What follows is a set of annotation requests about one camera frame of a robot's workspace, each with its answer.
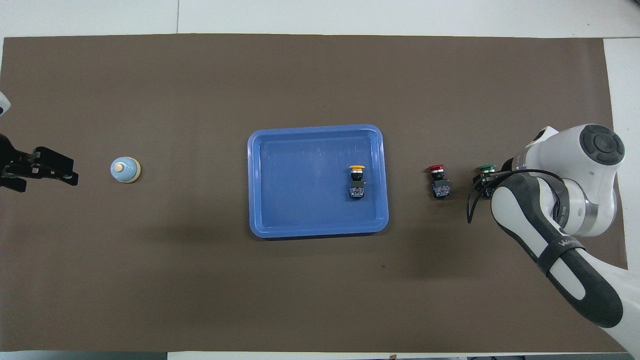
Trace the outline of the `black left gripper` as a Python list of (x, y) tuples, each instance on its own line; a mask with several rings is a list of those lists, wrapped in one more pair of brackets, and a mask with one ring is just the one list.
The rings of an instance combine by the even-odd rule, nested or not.
[(71, 186), (79, 182), (72, 158), (45, 146), (31, 152), (17, 150), (4, 134), (0, 135), (0, 170), (0, 186), (18, 193), (26, 191), (26, 180), (20, 177), (59, 180)]

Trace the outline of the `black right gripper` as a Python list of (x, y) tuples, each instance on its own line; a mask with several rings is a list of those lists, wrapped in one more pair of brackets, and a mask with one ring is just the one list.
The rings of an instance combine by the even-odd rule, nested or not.
[[(515, 156), (512, 158), (509, 158), (507, 161), (504, 162), (502, 166), (503, 173), (504, 172), (510, 173), (510, 172), (525, 170), (525, 169), (526, 169), (526, 158), (522, 156)], [(476, 192), (482, 193), (487, 183), (487, 176), (476, 175), (473, 178), (472, 182), (473, 182), (473, 189)]]

